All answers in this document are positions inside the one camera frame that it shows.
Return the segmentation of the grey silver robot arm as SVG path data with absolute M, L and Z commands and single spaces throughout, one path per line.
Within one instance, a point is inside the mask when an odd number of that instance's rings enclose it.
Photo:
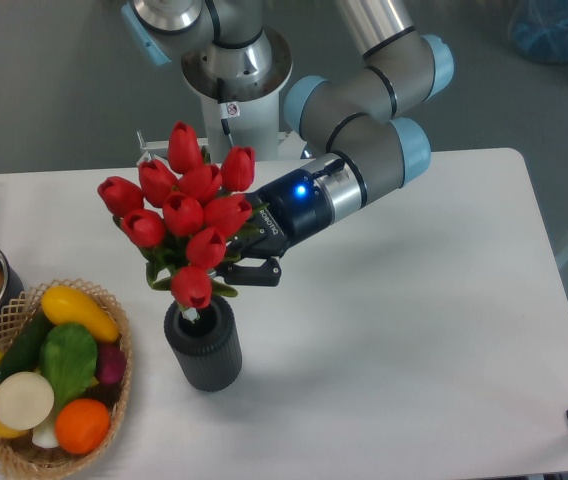
M 431 149 L 406 117 L 450 82 L 454 61 L 437 36 L 420 35 L 400 1 L 341 1 L 338 10 L 364 61 L 348 82 L 290 81 L 286 40 L 259 1 L 129 1 L 122 14 L 151 61 L 178 62 L 201 102 L 208 150 L 233 146 L 261 160 L 278 151 L 286 122 L 313 153 L 308 164 L 249 195 L 257 208 L 231 249 L 257 265 L 224 261 L 228 285 L 274 286 L 279 258 L 294 245 L 421 175 Z

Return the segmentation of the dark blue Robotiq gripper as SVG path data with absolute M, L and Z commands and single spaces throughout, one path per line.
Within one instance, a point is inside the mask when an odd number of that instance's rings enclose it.
M 328 227 L 333 220 L 330 202 L 315 183 L 316 175 L 299 168 L 246 195 L 256 209 L 248 220 L 254 229 L 230 243 L 242 258 L 265 259 L 257 266 L 224 262 L 216 273 L 232 286 L 278 286 L 277 258 L 291 247 Z

